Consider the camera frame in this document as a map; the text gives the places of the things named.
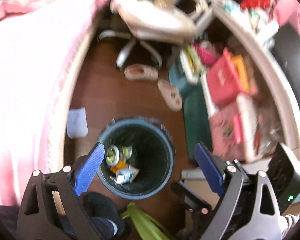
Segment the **yellow candy wrapper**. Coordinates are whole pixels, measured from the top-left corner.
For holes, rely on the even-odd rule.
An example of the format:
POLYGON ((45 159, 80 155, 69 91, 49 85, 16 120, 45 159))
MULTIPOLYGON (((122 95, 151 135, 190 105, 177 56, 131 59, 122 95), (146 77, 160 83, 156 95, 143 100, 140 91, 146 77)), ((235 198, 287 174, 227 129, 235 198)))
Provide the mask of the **yellow candy wrapper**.
POLYGON ((118 147, 116 145, 110 145, 105 155, 106 163, 108 166, 113 167, 117 165, 119 161, 126 162, 131 158, 132 152, 132 146, 118 147))

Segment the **white paper on floor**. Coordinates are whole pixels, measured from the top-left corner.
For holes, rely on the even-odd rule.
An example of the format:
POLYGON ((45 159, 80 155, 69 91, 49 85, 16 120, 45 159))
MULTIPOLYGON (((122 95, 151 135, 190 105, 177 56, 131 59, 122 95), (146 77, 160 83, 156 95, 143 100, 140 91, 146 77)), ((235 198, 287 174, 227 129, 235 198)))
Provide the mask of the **white paper on floor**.
POLYGON ((66 123, 66 133, 70 139, 84 138, 88 135, 86 110, 84 107, 70 109, 66 123))

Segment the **lime green plastic bag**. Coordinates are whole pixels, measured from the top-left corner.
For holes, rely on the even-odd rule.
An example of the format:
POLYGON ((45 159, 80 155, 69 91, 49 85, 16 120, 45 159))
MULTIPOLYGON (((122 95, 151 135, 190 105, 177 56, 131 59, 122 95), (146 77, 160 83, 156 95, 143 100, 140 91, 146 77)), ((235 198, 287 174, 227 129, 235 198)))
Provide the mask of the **lime green plastic bag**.
POLYGON ((142 209, 139 209, 134 202, 127 205, 126 211, 121 213, 121 218, 130 218, 141 239, 145 240, 173 240, 177 239, 142 209))

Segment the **blue round trash bin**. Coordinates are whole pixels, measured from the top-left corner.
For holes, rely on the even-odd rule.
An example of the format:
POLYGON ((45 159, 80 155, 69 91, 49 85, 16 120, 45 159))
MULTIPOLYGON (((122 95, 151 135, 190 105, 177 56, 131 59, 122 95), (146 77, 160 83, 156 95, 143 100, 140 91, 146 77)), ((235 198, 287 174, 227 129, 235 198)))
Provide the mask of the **blue round trash bin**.
POLYGON ((104 160, 97 175, 103 185, 115 195, 140 200, 158 193, 167 184, 173 171, 175 148, 164 124, 155 118, 141 116, 112 120, 100 133, 97 142, 107 150, 111 145, 120 150, 132 148, 127 164, 139 170, 130 183, 115 183, 115 174, 104 160))

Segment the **dark green storage box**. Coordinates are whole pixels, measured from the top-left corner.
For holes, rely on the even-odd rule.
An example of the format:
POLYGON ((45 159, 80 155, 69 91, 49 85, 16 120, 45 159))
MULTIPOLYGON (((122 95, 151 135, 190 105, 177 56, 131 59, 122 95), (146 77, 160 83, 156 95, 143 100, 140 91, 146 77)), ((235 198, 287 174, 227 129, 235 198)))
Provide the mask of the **dark green storage box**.
POLYGON ((209 150, 212 150, 210 125, 202 85, 189 83, 179 62, 169 68, 168 78, 170 84, 179 89, 183 100, 187 155, 189 161, 194 162, 196 143, 203 142, 209 150))

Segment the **person's black shoe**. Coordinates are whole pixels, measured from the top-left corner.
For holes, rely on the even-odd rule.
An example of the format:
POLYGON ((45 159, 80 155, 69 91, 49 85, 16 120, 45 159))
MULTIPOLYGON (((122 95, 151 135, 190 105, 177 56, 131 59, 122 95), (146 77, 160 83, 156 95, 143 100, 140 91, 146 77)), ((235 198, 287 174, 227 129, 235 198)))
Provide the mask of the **person's black shoe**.
POLYGON ((84 203, 90 220, 103 239, 123 235, 125 223, 110 198, 98 192, 89 192, 85 195, 84 203))

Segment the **pink slipper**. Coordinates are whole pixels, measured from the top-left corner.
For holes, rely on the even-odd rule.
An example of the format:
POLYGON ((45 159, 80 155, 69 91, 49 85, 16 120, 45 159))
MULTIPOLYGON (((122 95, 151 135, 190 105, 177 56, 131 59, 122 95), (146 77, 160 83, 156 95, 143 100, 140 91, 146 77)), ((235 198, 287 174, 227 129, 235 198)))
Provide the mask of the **pink slipper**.
POLYGON ((171 85, 168 81, 160 79, 158 81, 158 89, 164 98, 166 105, 174 112, 182 110, 183 100, 179 93, 179 89, 171 85))
POLYGON ((131 64, 124 74, 129 81, 157 81, 159 78, 158 70, 146 64, 131 64))

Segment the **white green small carton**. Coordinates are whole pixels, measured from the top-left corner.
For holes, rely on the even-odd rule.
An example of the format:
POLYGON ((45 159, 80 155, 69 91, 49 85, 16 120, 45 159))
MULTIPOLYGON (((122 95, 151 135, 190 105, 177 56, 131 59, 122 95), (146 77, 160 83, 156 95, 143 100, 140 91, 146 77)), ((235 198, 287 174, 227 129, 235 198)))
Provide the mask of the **white green small carton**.
POLYGON ((139 169, 128 165, 127 167, 118 170, 115 173, 115 177, 111 177, 111 180, 118 185, 122 185, 125 183, 131 183, 138 174, 139 169))

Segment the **pink red gift bag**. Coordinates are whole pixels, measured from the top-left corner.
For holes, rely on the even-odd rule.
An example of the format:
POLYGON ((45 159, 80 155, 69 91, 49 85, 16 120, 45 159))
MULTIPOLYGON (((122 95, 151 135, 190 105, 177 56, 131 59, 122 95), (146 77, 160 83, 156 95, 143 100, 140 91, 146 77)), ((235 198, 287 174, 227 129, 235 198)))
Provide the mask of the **pink red gift bag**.
POLYGON ((259 93, 254 70, 242 55, 224 48, 222 56, 206 74, 212 102, 219 108, 235 101, 240 93, 256 97, 259 93))

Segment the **white office chair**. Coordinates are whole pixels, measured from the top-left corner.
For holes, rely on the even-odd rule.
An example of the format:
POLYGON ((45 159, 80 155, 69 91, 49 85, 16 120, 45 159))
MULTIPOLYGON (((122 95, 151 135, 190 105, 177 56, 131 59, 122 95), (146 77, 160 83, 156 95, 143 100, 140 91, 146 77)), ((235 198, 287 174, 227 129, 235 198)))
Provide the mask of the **white office chair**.
POLYGON ((127 39, 116 59, 119 70, 123 69, 136 44, 155 58, 155 67, 160 69, 162 55, 150 43, 171 44, 175 55, 194 40, 199 22, 208 8, 207 0, 111 0, 111 12, 120 16, 128 30, 104 30, 98 40, 109 37, 127 39))

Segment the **pink striped bed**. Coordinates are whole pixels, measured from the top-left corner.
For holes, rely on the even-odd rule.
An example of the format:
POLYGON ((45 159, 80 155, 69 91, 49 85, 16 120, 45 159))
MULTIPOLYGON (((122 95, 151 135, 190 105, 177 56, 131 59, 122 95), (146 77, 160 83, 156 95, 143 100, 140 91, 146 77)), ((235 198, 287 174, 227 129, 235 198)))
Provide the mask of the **pink striped bed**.
POLYGON ((110 0, 0 1, 0 205, 63 166, 71 97, 110 0))

